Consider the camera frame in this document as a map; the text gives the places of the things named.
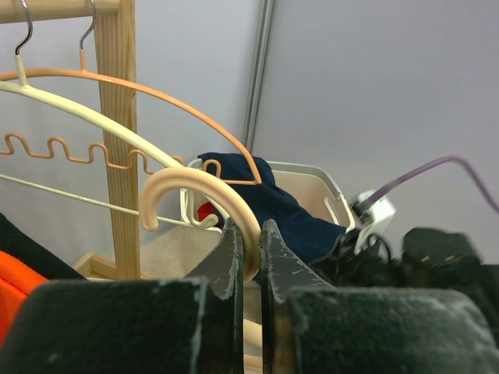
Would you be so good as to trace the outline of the black orange t shirt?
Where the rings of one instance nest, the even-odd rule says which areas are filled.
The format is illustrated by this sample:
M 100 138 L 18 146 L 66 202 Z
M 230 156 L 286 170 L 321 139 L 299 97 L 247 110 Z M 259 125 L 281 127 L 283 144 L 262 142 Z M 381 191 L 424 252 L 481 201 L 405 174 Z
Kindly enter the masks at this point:
M 4 214 L 1 214 L 1 251 L 51 281 L 85 280 L 70 265 L 25 235 Z

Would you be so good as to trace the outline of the navy t shirt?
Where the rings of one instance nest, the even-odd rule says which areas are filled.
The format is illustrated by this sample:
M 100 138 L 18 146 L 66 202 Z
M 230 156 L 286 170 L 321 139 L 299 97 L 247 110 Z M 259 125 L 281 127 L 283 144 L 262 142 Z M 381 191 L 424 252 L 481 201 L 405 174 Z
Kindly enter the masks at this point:
M 304 263 L 326 256 L 346 228 L 307 213 L 295 197 L 276 185 L 269 163 L 261 157 L 254 157 L 254 161 L 262 183 L 232 188 L 252 209 L 259 225 L 275 221 L 285 244 Z

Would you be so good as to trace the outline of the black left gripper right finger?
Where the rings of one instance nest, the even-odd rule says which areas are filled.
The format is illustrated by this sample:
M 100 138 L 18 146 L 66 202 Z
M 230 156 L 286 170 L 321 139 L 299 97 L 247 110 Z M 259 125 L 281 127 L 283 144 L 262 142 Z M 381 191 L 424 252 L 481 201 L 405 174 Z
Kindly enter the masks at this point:
M 265 223 L 265 373 L 495 373 L 498 331 L 450 289 L 335 287 Z

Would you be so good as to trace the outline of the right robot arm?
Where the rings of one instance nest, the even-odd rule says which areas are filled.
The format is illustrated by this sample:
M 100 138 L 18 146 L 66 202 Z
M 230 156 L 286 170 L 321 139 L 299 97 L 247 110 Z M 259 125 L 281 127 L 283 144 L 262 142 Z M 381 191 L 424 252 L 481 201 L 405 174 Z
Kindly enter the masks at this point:
M 459 291 L 470 297 L 498 331 L 498 267 L 482 263 L 468 237 L 435 228 L 413 228 L 402 240 L 402 254 L 392 255 L 388 242 L 370 234 L 355 250 L 360 231 L 341 236 L 310 268 L 339 287 L 431 288 Z

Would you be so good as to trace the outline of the beige wooden hanger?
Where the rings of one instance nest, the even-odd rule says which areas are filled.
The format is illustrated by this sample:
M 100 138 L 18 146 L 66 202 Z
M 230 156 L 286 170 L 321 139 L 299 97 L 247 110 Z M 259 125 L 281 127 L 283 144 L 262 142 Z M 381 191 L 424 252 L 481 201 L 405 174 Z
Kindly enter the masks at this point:
M 136 42 L 139 81 L 145 86 L 174 94 L 179 67 L 171 64 L 177 21 L 173 8 L 164 1 L 140 1 L 136 5 Z M 15 66 L 14 49 L 22 49 L 27 67 L 78 65 L 78 43 L 87 29 L 85 17 L 40 21 L 27 26 L 25 20 L 1 27 L 1 68 Z M 138 96 L 139 134 L 172 156 L 192 156 L 212 131 L 197 118 L 144 93 Z M 39 101 L 13 93 L 1 95 L 1 131 L 24 136 L 30 148 L 42 152 L 51 136 L 64 139 L 75 157 L 83 157 L 91 143 L 103 139 L 102 131 L 81 118 Z M 51 160 L 35 159 L 18 149 L 1 158 L 1 211 L 28 231 L 82 225 L 96 229 L 110 224 L 109 211 L 87 203 L 87 198 L 106 200 L 107 177 L 101 151 L 92 164 L 68 161 L 62 151 Z

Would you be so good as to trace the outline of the red t shirt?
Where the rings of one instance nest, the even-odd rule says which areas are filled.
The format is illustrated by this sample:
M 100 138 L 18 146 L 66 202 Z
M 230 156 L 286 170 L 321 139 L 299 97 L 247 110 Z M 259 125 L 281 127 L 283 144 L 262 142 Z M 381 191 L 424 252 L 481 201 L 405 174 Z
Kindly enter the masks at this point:
M 211 202 L 205 202 L 198 206 L 197 214 L 199 221 L 204 221 L 210 215 L 215 215 L 217 217 L 216 226 L 221 224 L 220 214 Z

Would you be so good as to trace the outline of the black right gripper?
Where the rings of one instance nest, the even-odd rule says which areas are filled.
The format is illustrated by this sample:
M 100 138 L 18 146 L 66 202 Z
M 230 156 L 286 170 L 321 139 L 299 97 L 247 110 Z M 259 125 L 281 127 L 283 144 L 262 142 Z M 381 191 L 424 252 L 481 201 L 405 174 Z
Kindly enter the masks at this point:
M 356 251 L 359 234 L 360 230 L 353 229 L 341 235 L 327 255 L 311 262 L 311 269 L 340 288 L 402 286 L 404 277 L 389 244 L 378 234 L 370 234 Z

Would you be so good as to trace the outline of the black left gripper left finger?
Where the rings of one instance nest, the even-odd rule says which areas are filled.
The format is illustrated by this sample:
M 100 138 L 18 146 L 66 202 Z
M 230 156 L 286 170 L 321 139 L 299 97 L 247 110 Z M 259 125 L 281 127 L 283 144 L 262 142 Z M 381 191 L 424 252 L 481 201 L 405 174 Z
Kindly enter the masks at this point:
M 227 221 L 182 279 L 41 285 L 2 344 L 2 372 L 243 372 L 242 250 Z

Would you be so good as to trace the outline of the cream plastic hook hanger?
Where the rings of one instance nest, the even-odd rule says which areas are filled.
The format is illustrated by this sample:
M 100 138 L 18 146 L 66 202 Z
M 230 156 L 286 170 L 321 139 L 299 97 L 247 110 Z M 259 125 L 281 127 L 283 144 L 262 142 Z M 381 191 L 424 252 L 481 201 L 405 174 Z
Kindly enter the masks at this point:
M 210 201 L 216 212 L 197 228 L 224 222 L 216 246 L 177 280 L 156 280 L 152 291 L 165 297 L 161 322 L 168 339 L 162 368 L 169 373 L 242 373 L 243 285 L 260 269 L 261 228 L 244 199 L 228 184 L 194 168 L 166 168 L 143 186 L 140 223 L 158 228 L 157 205 L 168 192 L 186 189 Z

